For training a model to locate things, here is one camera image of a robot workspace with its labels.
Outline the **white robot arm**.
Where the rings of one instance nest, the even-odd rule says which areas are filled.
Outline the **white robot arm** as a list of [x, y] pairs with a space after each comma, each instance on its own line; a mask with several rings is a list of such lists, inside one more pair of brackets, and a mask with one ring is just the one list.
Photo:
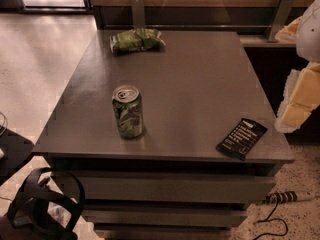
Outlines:
[[308, 61], [301, 71], [290, 71], [274, 123], [278, 132], [292, 133], [320, 105], [320, 0], [280, 30], [276, 39], [294, 41], [297, 55]]

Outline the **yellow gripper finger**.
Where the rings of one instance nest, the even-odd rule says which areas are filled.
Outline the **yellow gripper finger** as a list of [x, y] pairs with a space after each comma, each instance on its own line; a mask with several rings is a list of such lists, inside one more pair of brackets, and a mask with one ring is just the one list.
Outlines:
[[298, 17], [293, 20], [289, 25], [284, 26], [275, 35], [275, 39], [279, 42], [295, 43], [298, 25], [302, 17]]
[[320, 105], [320, 64], [309, 63], [301, 71], [292, 69], [287, 77], [275, 129], [292, 133], [299, 129]]

